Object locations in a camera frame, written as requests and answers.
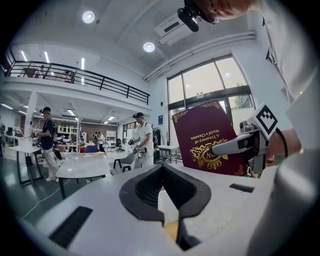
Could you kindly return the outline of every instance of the white sleeve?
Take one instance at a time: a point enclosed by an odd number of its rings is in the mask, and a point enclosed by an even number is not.
[[[145,125],[145,134],[151,134],[152,133],[152,127],[151,127],[151,124],[147,123]]]

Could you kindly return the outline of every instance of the white sneaker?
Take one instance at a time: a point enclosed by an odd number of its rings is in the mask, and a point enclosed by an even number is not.
[[[45,179],[46,182],[51,182],[51,181],[54,181],[55,180],[55,177],[48,177]]]

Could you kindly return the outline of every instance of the air conditioning unit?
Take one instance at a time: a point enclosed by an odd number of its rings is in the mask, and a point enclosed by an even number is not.
[[[162,45],[167,43],[170,46],[193,33],[177,14],[167,18],[154,31],[161,37],[159,42]]]

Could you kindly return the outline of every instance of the blue sign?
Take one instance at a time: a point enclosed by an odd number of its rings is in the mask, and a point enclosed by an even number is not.
[[[159,117],[158,117],[158,124],[159,124],[159,125],[162,125],[163,122],[164,122],[164,116],[163,116],[163,115],[159,115]]]

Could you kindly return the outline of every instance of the red book cover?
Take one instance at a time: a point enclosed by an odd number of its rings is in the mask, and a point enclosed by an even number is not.
[[[227,114],[217,100],[172,116],[185,167],[233,176],[247,174],[242,154],[214,155],[213,145],[237,137]]]

